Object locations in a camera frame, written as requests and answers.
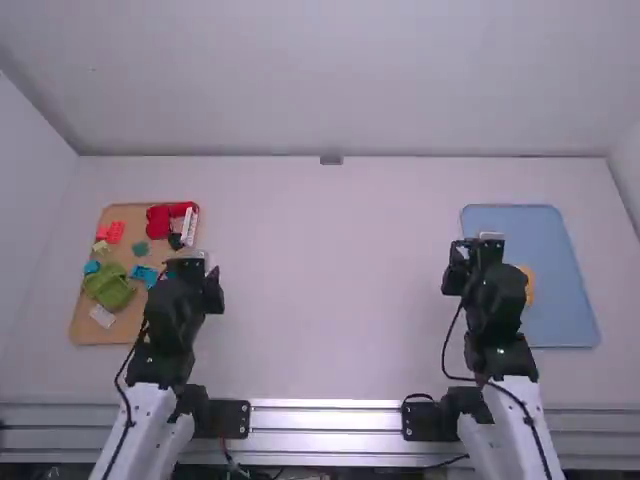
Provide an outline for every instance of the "metal extrusion bar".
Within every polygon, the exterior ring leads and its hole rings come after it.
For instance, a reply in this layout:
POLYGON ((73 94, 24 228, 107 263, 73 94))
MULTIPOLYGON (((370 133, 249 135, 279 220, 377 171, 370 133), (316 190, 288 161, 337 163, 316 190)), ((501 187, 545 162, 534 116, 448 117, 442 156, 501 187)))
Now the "metal extrusion bar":
MULTIPOLYGON (((425 467, 463 453, 461 444, 405 442, 400 403, 251 400, 249 438, 228 447, 237 461, 255 465, 425 467)), ((545 413, 563 468, 640 469, 640 407, 545 413)), ((95 462, 116 415, 115 404, 0 401, 0 461, 95 462)), ((225 463, 215 440, 192 440, 180 461, 225 463)))

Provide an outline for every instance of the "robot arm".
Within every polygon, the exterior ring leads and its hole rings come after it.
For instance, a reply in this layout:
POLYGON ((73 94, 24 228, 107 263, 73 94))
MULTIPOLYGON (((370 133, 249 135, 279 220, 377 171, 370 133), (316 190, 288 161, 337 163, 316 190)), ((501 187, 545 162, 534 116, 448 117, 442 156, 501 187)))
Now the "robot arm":
POLYGON ((441 406, 485 480, 564 479, 544 418, 538 369, 518 331, 527 278, 502 262, 503 252, 504 240, 493 235, 451 244, 442 293, 460 296, 461 303, 443 348, 442 370, 452 380, 477 386, 450 388, 441 406), (459 248, 467 249, 467 258, 459 248), (449 375, 444 365, 462 308, 465 363, 474 378, 449 375))
POLYGON ((203 256, 167 261, 149 290, 143 326, 127 366, 128 389, 90 480, 169 478, 178 455, 206 422, 206 389, 188 385, 193 342, 207 313, 223 313, 219 268, 203 256))

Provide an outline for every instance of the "small orange object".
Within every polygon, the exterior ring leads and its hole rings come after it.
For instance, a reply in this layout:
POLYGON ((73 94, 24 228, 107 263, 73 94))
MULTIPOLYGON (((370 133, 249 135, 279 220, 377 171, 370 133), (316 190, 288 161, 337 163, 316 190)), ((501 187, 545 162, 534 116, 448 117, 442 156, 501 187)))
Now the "small orange object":
POLYGON ((529 280, 527 282, 527 286, 525 287, 525 292, 527 293, 527 303, 526 306, 530 307, 531 305, 533 305, 533 289, 535 287, 536 284, 536 274, 533 273, 533 270, 531 270, 529 267, 518 267, 518 269, 524 273, 527 276, 527 279, 529 280))
POLYGON ((99 225, 98 231, 96 232, 96 242, 99 242, 100 240, 106 240, 108 233, 109 227, 107 225, 99 225))
POLYGON ((124 233, 124 222, 111 222, 109 231, 107 232, 107 243, 119 243, 124 233))

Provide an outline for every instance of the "blue mat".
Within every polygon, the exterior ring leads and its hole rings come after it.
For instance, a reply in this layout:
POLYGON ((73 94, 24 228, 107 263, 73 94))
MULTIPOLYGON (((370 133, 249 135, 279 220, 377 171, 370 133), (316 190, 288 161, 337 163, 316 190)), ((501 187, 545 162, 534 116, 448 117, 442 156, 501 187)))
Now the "blue mat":
POLYGON ((532 347, 595 347, 600 332, 562 215, 550 205, 467 205, 465 237, 505 235, 504 261, 533 270, 534 302, 522 314, 532 347))

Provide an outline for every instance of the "white table surface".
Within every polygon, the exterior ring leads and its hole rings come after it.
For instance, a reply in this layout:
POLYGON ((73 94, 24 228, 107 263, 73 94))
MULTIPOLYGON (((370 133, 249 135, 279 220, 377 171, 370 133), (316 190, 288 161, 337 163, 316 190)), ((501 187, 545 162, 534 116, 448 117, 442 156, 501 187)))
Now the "white table surface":
POLYGON ((449 242, 465 205, 500 202, 560 210, 601 330, 593 350, 535 351, 545 401, 640 404, 640 244, 605 160, 578 158, 83 158, 3 352, 2 398, 115 400, 127 349, 67 335, 82 266, 103 207, 177 200, 201 205, 198 246, 222 268, 227 311, 205 322, 191 377, 211 396, 443 394, 449 242))

